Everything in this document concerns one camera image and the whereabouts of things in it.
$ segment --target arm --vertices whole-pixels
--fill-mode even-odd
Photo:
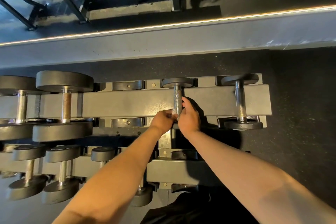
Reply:
[[[137,191],[157,141],[175,120],[171,113],[158,112],[146,132],[89,179],[53,224],[118,223]]]
[[[182,99],[181,132],[260,223],[336,223],[336,211],[286,172],[200,132],[197,111]]]

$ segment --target person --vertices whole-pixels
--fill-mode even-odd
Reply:
[[[336,223],[336,210],[289,174],[202,133],[198,112],[188,99],[183,97],[182,100],[184,109],[178,120],[181,133],[256,221]],[[118,223],[137,191],[158,139],[172,127],[176,118],[172,110],[158,112],[146,132],[89,179],[53,223]],[[213,201],[210,197],[204,194],[200,197],[205,199],[198,199],[197,193],[182,193],[176,200],[177,205],[174,202],[154,209],[161,213],[152,214],[150,221],[142,223],[224,223],[227,215],[235,212],[229,198],[217,198],[216,204],[209,205]],[[220,201],[226,202],[226,206],[216,207]],[[207,210],[217,212],[220,219],[207,221],[212,214],[198,214]],[[240,218],[241,214],[236,213],[236,217]]]

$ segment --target glowing light strip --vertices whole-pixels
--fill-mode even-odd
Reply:
[[[36,42],[43,42],[46,40],[62,40],[62,39],[79,38],[79,37],[86,37],[86,36],[93,37],[93,36],[106,35],[106,34],[112,34],[112,33],[122,33],[122,32],[128,32],[128,31],[137,31],[137,30],[146,30],[146,29],[164,29],[164,28],[172,27],[172,26],[186,26],[186,25],[195,25],[195,24],[211,23],[211,22],[227,22],[231,20],[272,17],[276,15],[288,15],[288,14],[294,15],[298,13],[314,13],[314,12],[323,12],[323,11],[330,12],[333,10],[336,11],[336,5],[318,6],[318,7],[306,8],[306,9],[285,10],[285,11],[279,11],[279,12],[273,12],[273,13],[253,14],[253,15],[227,17],[227,18],[219,18],[219,19],[203,20],[203,21],[180,22],[180,23],[138,27],[138,28],[116,29],[116,30],[101,31],[101,32],[83,33],[83,34],[53,36],[53,37],[45,37],[45,38],[39,38],[39,39],[30,39],[30,40],[0,43],[0,47],[8,46],[8,45],[15,45],[15,44],[31,44],[31,43],[36,43]]]

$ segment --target person's left hand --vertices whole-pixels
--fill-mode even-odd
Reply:
[[[172,112],[172,109],[158,112],[149,127],[157,128],[163,135],[171,129],[173,123],[177,120],[177,114],[172,114]]]

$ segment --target small dumbbell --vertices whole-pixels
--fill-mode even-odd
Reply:
[[[236,130],[262,129],[263,123],[258,120],[248,120],[246,115],[244,85],[258,82],[257,74],[239,74],[225,76],[221,79],[221,86],[233,86],[236,96],[237,120],[224,121],[224,127]]]
[[[68,160],[78,158],[81,155],[79,145],[57,146],[48,149],[46,162],[60,162],[58,181],[48,184],[42,193],[44,204],[56,204],[72,198],[79,190],[79,179],[67,178]]]
[[[148,205],[153,199],[152,186],[145,186],[144,177],[142,177],[139,187],[131,201],[131,206],[145,206]]]
[[[182,88],[192,87],[194,79],[185,77],[163,79],[161,85],[163,88],[174,88],[174,109],[179,117],[182,112]]]
[[[36,125],[33,141],[50,142],[82,138],[92,135],[92,122],[71,122],[71,94],[93,91],[93,78],[73,72],[41,71],[36,75],[36,88],[62,93],[61,121]]]
[[[109,160],[114,158],[116,150],[112,147],[96,147],[91,151],[91,160],[98,161],[99,168],[102,168]]]
[[[35,122],[27,122],[28,95],[48,94],[38,90],[36,79],[24,76],[0,76],[0,95],[17,96],[16,119],[14,123],[0,123],[0,141],[31,138]]]
[[[40,193],[48,178],[45,175],[33,175],[34,162],[45,156],[44,145],[21,145],[13,150],[14,161],[27,161],[26,174],[23,179],[12,182],[7,189],[9,200],[19,200]]]

